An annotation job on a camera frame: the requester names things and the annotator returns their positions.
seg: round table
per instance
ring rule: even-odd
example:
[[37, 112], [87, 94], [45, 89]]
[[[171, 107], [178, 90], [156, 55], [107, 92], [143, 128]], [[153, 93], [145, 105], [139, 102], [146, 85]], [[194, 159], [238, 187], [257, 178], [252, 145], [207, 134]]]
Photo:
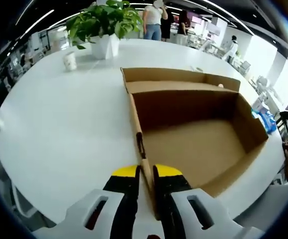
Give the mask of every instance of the round table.
[[[113, 171], [138, 164], [120, 67], [199, 67], [240, 80], [240, 92], [250, 104], [258, 96], [227, 62], [189, 47], [122, 40], [117, 57], [96, 60], [86, 46], [41, 59], [0, 108], [0, 160], [18, 190], [55, 223], [92, 189], [102, 189]], [[76, 52], [73, 72], [66, 72], [62, 61], [68, 51]], [[284, 161], [281, 143], [277, 131], [270, 135], [258, 158], [218, 196], [232, 218], [273, 180]]]

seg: cardboard box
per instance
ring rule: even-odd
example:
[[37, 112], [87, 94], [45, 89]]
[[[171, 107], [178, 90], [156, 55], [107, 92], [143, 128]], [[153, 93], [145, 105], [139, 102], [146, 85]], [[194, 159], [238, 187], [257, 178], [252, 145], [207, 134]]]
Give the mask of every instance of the cardboard box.
[[152, 166], [163, 164], [216, 197], [245, 172], [268, 139], [239, 94], [238, 80], [161, 68], [122, 73], [151, 193]]

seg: blue jeans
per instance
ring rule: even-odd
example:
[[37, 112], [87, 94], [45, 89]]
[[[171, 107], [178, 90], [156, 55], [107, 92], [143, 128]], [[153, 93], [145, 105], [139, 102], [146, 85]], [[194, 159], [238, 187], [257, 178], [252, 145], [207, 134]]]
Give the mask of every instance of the blue jeans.
[[162, 33], [160, 31], [159, 24], [147, 24], [146, 25], [146, 33], [144, 34], [144, 39], [146, 40], [161, 40]]

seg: paper cup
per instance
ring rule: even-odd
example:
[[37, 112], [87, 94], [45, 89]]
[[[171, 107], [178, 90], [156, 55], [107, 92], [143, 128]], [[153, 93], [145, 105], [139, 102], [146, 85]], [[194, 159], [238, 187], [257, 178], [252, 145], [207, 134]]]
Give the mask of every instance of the paper cup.
[[63, 57], [63, 63], [65, 66], [65, 69], [67, 71], [73, 71], [77, 68], [76, 65], [76, 60], [75, 60], [75, 54], [73, 51], [67, 53], [64, 57]]

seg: yellow object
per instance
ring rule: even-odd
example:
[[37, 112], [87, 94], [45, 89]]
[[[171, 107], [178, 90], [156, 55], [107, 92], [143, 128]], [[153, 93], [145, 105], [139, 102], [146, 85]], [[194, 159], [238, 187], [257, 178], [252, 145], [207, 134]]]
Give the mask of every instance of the yellow object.
[[156, 164], [155, 166], [160, 177], [183, 175], [182, 172], [176, 168], [168, 167], [161, 164]]
[[112, 176], [119, 177], [135, 177], [137, 165], [132, 165], [124, 168], [120, 168], [112, 173]]

